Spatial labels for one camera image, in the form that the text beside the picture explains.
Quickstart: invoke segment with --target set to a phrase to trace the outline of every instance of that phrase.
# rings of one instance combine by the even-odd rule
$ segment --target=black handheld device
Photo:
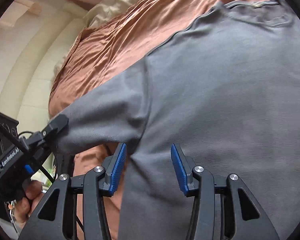
[[[15,138],[15,145],[0,157],[0,200],[20,200],[25,196],[27,182],[51,154],[48,142],[67,125],[68,118],[60,114],[41,132],[32,134],[28,139]]]

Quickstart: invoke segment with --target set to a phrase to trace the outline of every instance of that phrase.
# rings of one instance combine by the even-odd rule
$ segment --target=wrinkled fabric
[[[186,28],[217,1],[233,0],[140,0],[107,24],[83,30],[54,82],[49,100],[50,114],[56,115],[74,100],[125,70],[170,35]],[[105,154],[102,146],[81,153],[75,159],[77,175],[86,173],[94,165],[92,163],[99,163],[100,156]],[[117,239],[121,198],[122,192],[116,192],[105,203],[113,239]]]
[[[120,240],[186,238],[176,142],[213,174],[238,174],[281,239],[300,221],[300,20],[283,0],[218,2],[62,113],[57,153],[127,143]]]
[[[98,28],[114,17],[125,13],[128,8],[139,0],[102,0],[84,17],[87,27]]]

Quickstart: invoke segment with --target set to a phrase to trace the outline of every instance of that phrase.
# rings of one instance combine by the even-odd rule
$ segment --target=human hand
[[[15,205],[14,216],[21,228],[25,226],[29,216],[44,196],[41,191],[42,184],[37,180],[33,180],[26,189],[27,198],[33,200],[32,205],[30,206],[28,199],[25,197]]]

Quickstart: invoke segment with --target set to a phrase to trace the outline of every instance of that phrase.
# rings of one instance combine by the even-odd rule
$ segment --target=gray sweatshirt
[[[58,153],[127,143],[119,240],[186,238],[175,142],[213,174],[237,173],[281,239],[300,221],[300,21],[283,0],[219,2],[63,114]]]

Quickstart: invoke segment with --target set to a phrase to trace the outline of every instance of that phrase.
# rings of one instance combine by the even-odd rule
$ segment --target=white wall
[[[37,33],[45,21],[58,9],[62,8],[65,0],[31,0],[42,5],[39,16],[26,12],[10,30],[0,28],[0,93],[10,70],[18,56]]]

